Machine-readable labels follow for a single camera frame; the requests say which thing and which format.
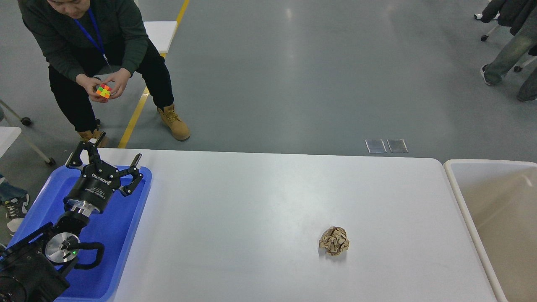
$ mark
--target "hand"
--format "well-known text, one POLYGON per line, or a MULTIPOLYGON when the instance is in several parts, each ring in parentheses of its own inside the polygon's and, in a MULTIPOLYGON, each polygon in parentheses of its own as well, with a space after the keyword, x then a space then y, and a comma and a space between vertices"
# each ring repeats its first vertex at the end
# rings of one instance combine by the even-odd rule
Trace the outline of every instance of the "hand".
POLYGON ((123 94, 123 91, 125 91, 125 87, 127 87, 127 81, 130 79, 130 72, 125 69, 121 68, 115 73, 112 73, 106 80, 104 80, 103 83, 108 84, 108 82, 114 82, 115 86, 110 91, 110 98, 109 99, 115 99, 120 97, 123 94))
POLYGON ((85 74, 79 74, 76 76, 76 83, 86 90, 90 100, 99 103, 108 103, 108 100, 105 97, 102 97, 96 93, 96 86, 102 84, 98 78, 88 77, 85 74))

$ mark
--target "white bin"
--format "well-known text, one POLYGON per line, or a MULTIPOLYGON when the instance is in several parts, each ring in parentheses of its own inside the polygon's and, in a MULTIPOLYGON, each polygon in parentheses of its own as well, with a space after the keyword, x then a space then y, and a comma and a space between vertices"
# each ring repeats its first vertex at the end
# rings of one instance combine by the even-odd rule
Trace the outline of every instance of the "white bin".
POLYGON ((537 164, 449 160, 455 197, 498 301, 537 301, 537 164))

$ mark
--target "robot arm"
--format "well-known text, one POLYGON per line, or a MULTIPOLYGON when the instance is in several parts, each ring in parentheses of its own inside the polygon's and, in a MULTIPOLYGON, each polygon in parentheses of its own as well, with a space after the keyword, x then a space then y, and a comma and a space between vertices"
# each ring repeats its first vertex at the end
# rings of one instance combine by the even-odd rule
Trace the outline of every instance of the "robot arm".
POLYGON ((118 170, 100 159, 97 142, 81 141, 66 166, 79 169, 80 178, 64 198, 65 212, 56 224, 49 222, 2 252, 0 258, 0 302, 53 301, 70 285, 66 280, 72 269, 92 269, 104 255, 100 242, 81 242, 80 232, 90 222, 91 214, 101 214, 116 190, 130 195, 140 183, 138 154, 130 167, 118 170), (88 152, 89 164, 82 166, 80 155, 88 152), (132 176, 128 185, 121 178, 132 176), (93 263, 78 263, 80 250, 96 249, 93 263))

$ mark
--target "black jacket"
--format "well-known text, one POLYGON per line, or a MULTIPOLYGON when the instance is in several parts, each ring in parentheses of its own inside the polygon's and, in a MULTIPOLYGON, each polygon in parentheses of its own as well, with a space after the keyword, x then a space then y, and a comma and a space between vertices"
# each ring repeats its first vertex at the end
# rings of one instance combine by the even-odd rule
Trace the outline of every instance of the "black jacket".
POLYGON ((510 27, 515 35, 536 5, 537 0, 492 0, 483 10, 481 22, 488 23, 499 13, 498 24, 510 27))

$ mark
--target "yellow floor line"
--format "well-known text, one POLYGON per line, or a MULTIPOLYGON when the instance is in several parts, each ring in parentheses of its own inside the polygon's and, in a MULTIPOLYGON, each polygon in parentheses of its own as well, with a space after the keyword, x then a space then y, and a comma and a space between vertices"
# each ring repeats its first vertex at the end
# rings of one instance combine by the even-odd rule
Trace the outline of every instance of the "yellow floor line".
MULTIPOLYGON (((181 24, 181 20, 183 19, 183 15, 185 14, 186 7, 188 6, 190 0, 185 0, 183 2, 183 6, 181 7, 181 10, 179 11, 179 15, 177 16, 177 26, 175 30, 177 31, 177 28, 179 27, 179 24, 181 24)), ((127 143, 129 142, 130 136, 133 134, 134 127, 136 126, 136 123, 138 122, 138 119, 140 117, 140 114, 142 113, 143 107, 146 104, 147 98, 149 97, 149 90, 147 87, 143 90, 142 96, 140 97, 140 100, 138 101, 138 105, 134 109, 133 115, 130 117, 129 124, 127 125, 127 128, 123 132, 123 136, 121 137, 121 140, 119 141, 118 148, 125 148, 127 147, 127 143)))

